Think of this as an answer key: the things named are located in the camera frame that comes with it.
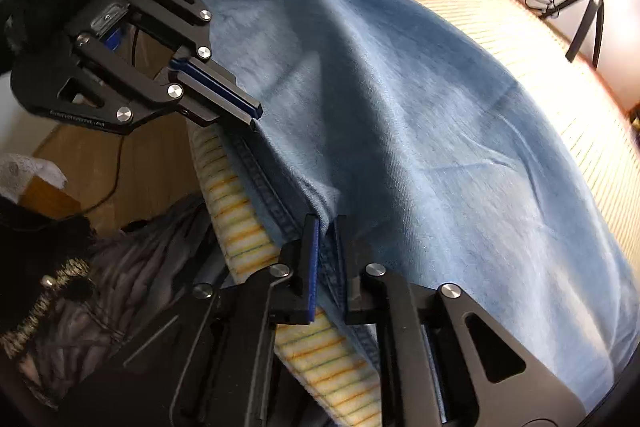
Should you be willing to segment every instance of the silver screw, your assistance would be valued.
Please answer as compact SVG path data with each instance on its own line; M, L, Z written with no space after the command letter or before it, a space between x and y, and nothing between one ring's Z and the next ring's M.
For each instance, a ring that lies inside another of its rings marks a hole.
M211 56L211 50L206 46L201 46L198 48L198 57L200 58L209 58Z
M269 267L269 272L274 277L280 279L281 277L289 275L289 267L286 264L272 264Z
M458 286L457 284L453 284L452 282L444 284L440 291L445 297L449 297L449 299L457 299L462 295L460 286Z
M116 113L116 118L121 122L126 122L131 120L132 116L133 116L133 113L131 112L130 108L127 107L126 105L123 105L121 108L119 108L119 110Z
M365 271L373 277L380 277L386 273L386 268L379 263L369 263L365 267Z
M201 282L193 287L191 293L196 299L210 299L213 295L213 286L208 282Z
M182 96L182 86L180 84L172 84L166 90L171 98L180 98Z
M42 279L40 279L40 284L42 284L45 288L51 288L56 283L56 280L53 279L50 275L43 275Z

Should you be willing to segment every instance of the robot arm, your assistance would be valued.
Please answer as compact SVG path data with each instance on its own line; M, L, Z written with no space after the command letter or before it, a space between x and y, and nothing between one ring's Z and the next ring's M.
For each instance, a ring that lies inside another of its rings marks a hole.
M200 0L7 0L6 32L17 50L11 86L29 112L128 134L178 111L201 126L223 118L252 127L260 103L210 59L212 14ZM118 57L126 26L174 51L148 78Z

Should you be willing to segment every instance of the bed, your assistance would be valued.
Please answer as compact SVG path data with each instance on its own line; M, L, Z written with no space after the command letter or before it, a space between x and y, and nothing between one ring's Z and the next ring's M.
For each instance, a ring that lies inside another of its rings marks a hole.
M516 0L415 0L489 51L524 86L562 137L609 230L640 278L640 166L631 127L567 42ZM236 282L272 264L278 248L258 221L216 128L190 126L200 187ZM377 372L319 309L308 327L278 327L276 352L340 425L380 425Z

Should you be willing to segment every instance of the mattress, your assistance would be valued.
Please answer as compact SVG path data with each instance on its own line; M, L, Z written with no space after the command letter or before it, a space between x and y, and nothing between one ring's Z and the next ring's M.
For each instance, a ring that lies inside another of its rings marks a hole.
M493 54L527 89L583 173L636 278L638 153L626 119L583 60L516 0L416 0ZM278 256L231 168L215 126L190 126L194 165L212 222L237 282ZM342 425L380 424L378 375L318 310L308 327L278 327L276 352Z

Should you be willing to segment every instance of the black fabric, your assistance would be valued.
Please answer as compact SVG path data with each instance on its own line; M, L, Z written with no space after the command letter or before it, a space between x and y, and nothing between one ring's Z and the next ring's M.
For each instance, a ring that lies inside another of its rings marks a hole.
M15 329L29 313L42 291L42 276L54 274L70 257L84 257L94 241L84 217L50 223L0 196L0 335Z
M97 241L88 255L92 297L77 302L61 296L30 343L27 356L39 380L31 378L32 386L59 403L190 288L216 244L201 194L183 198L135 232Z

